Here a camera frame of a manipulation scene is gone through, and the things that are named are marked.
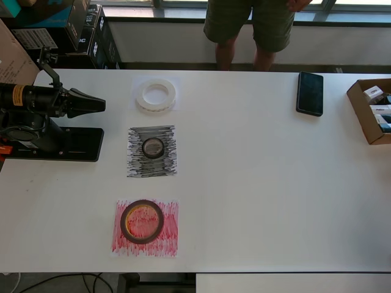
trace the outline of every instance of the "orange part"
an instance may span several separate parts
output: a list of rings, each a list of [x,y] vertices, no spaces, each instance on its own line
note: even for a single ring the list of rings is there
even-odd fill
[[[12,152],[12,146],[0,145],[0,154],[10,154]]]

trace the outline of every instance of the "black scribbled paper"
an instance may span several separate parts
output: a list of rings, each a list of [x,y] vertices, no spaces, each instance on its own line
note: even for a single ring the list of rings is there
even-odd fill
[[[164,144],[164,154],[149,159],[142,152],[142,144],[156,137]],[[175,126],[130,128],[128,133],[128,177],[146,178],[177,174],[177,141]]]

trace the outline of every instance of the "person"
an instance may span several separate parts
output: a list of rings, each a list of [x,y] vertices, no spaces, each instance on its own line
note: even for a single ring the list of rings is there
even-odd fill
[[[204,26],[206,37],[216,43],[219,70],[229,70],[235,55],[235,41],[251,8],[254,40],[257,46],[254,68],[268,71],[276,52],[289,44],[294,13],[312,0],[208,0]]]

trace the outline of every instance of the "phone screen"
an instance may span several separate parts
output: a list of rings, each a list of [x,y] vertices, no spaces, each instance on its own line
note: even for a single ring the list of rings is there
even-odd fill
[[[296,110],[305,114],[323,114],[323,76],[301,72]]]

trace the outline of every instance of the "white table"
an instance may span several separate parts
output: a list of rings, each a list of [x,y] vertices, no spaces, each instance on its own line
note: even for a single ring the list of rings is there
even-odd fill
[[[197,293],[389,293],[391,275],[367,273],[197,274]]]
[[[295,111],[298,75],[58,70],[107,101],[57,120],[105,130],[97,163],[6,160],[0,272],[390,271],[391,146],[369,146],[345,93],[324,74],[324,115]],[[181,111],[128,110],[132,78],[178,76]],[[36,85],[48,85],[40,73]],[[177,126],[178,175],[126,177],[130,126]],[[119,198],[177,199],[178,257],[110,256]]]

